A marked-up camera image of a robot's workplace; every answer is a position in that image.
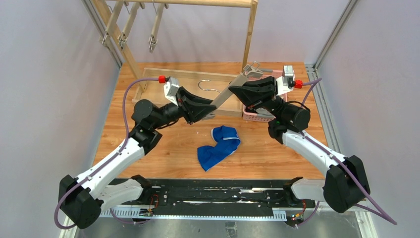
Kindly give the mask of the blue underwear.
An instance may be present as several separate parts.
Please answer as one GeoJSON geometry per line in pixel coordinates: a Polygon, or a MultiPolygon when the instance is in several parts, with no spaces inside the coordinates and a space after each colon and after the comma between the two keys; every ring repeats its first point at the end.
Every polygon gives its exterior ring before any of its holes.
{"type": "Polygon", "coordinates": [[[233,127],[215,127],[210,131],[210,135],[216,144],[197,148],[198,161],[205,172],[233,154],[241,143],[237,130],[233,127]]]}

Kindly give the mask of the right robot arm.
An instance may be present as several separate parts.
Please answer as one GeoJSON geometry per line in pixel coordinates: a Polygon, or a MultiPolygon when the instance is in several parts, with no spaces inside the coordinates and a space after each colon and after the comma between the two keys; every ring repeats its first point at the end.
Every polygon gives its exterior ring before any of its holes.
{"type": "Polygon", "coordinates": [[[309,199],[326,202],[334,211],[344,213],[370,196],[370,187],[362,160],[345,156],[320,143],[305,130],[311,110],[298,101],[285,101],[278,89],[278,79],[269,76],[242,86],[229,85],[248,109],[265,109],[274,116],[268,122],[268,133],[280,144],[292,148],[314,165],[323,180],[296,177],[284,186],[288,202],[309,199]]]}

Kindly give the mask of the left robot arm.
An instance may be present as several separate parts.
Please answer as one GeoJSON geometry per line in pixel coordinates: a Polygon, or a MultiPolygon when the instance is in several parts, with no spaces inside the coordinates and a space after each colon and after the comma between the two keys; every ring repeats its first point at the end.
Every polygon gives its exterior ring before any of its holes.
{"type": "Polygon", "coordinates": [[[202,120],[217,109],[210,99],[188,92],[184,87],[169,97],[170,103],[158,107],[147,99],[139,100],[131,119],[134,127],[126,130],[122,143],[98,164],[76,177],[66,175],[59,182],[58,204],[54,211],[57,227],[66,226],[58,221],[62,211],[73,224],[68,229],[85,229],[93,224],[103,210],[141,197],[145,180],[135,176],[123,185],[110,185],[123,170],[152,151],[162,135],[159,130],[184,118],[188,124],[202,120]]]}

